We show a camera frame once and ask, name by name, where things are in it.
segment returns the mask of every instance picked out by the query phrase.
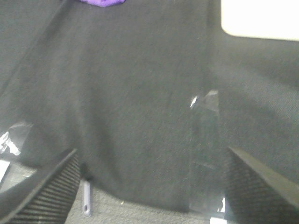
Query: small metal object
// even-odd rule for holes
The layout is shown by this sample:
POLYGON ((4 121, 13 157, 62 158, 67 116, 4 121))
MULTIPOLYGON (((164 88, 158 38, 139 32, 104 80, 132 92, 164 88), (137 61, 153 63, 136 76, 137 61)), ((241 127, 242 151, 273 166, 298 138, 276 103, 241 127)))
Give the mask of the small metal object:
POLYGON ((83 182, 83 215, 85 217, 91 216, 91 203, 90 203, 90 182, 83 182))

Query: white paper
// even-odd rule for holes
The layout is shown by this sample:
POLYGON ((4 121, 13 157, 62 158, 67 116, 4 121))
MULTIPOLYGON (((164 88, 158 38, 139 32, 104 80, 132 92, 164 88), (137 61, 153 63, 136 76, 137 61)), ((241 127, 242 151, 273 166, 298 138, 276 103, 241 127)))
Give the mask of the white paper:
POLYGON ((299 41, 299 0, 221 0, 221 25, 233 36, 299 41))

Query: dark gray cloth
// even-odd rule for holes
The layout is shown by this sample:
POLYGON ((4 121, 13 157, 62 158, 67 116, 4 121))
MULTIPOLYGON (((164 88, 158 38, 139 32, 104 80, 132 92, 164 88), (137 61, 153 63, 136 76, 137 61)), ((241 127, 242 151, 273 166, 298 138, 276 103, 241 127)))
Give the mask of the dark gray cloth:
POLYGON ((219 2, 59 3, 0 89, 1 130, 34 124, 21 161, 76 147, 96 186, 186 211, 189 106, 217 88, 224 145, 298 183, 299 43, 228 36, 219 2))

